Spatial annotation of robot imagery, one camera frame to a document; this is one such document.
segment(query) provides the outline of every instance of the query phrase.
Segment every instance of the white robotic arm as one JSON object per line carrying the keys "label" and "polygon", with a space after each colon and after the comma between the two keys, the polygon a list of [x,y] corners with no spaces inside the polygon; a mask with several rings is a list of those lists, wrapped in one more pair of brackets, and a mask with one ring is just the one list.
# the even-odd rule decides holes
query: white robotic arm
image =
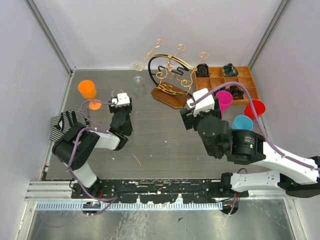
{"label": "white robotic arm", "polygon": [[288,195],[308,198],[320,194],[320,157],[303,158],[285,151],[276,152],[262,135],[249,130],[230,129],[227,121],[221,120],[219,100],[212,95],[192,106],[209,91],[204,88],[193,93],[187,101],[188,108],[180,111],[185,128],[198,132],[209,156],[241,165],[257,165],[271,169],[262,173],[223,173],[221,188],[241,193],[256,190],[285,190]]}
{"label": "white robotic arm", "polygon": [[[87,162],[91,152],[94,148],[118,151],[127,143],[126,136],[130,136],[133,131],[130,120],[132,100],[125,92],[111,99],[109,109],[114,115],[107,133],[75,123],[52,148],[53,154],[66,166],[69,165],[68,171],[71,171],[93,196],[99,195],[101,186],[99,178]],[[75,145],[76,152],[72,157]]]}

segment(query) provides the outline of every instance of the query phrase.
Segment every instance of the striped fabric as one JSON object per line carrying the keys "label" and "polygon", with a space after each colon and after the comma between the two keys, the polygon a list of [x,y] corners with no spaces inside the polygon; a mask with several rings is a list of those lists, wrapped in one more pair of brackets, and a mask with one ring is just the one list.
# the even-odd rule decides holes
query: striped fabric
{"label": "striped fabric", "polygon": [[[84,112],[88,116],[87,108],[84,109]],[[83,124],[87,128],[90,127],[89,121],[85,119],[81,112],[81,107],[62,112],[59,116],[52,117],[50,140],[53,142],[58,141],[75,123]]]}

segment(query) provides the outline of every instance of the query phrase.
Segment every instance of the blue cup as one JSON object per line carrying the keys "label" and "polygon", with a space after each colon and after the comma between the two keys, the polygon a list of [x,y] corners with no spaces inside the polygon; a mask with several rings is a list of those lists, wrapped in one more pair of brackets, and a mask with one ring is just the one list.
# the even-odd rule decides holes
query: blue cup
{"label": "blue cup", "polygon": [[232,129],[252,130],[253,127],[253,121],[245,115],[236,116],[232,123]]}

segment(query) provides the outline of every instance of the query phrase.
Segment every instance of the gray textured surface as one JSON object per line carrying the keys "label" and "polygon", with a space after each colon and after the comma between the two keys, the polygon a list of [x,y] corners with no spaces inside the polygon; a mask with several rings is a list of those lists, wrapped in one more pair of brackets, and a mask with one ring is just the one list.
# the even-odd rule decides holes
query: gray textured surface
{"label": "gray textured surface", "polygon": [[[84,98],[78,92],[78,84],[93,80],[98,99],[108,101],[113,90],[122,89],[132,97],[131,121],[133,133],[120,151],[95,149],[89,157],[89,165],[99,178],[220,178],[222,173],[236,172],[241,166],[227,162],[226,158],[209,157],[197,132],[186,131],[179,110],[153,99],[154,87],[147,72],[142,72],[147,82],[147,94],[135,96],[132,91],[132,70],[77,71],[72,80],[66,110],[79,107]],[[231,106],[224,119],[230,123],[243,114],[245,106]],[[108,106],[90,111],[90,117],[109,125],[112,114]],[[253,129],[260,132],[257,124]],[[246,166],[250,173],[264,172],[266,168]],[[47,179],[69,179],[66,167],[53,155]]]}
{"label": "gray textured surface", "polygon": [[[60,228],[42,224],[61,226]],[[219,210],[36,211],[29,240],[293,240],[283,200],[241,200],[229,217]]]}

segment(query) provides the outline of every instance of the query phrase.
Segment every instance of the pink cup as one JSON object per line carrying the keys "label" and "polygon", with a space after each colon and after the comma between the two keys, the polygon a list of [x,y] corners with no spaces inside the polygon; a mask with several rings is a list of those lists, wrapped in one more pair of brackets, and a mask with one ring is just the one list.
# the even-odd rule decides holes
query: pink cup
{"label": "pink cup", "polygon": [[221,111],[225,111],[234,99],[231,93],[228,91],[219,91],[215,96],[219,99],[219,106]]}

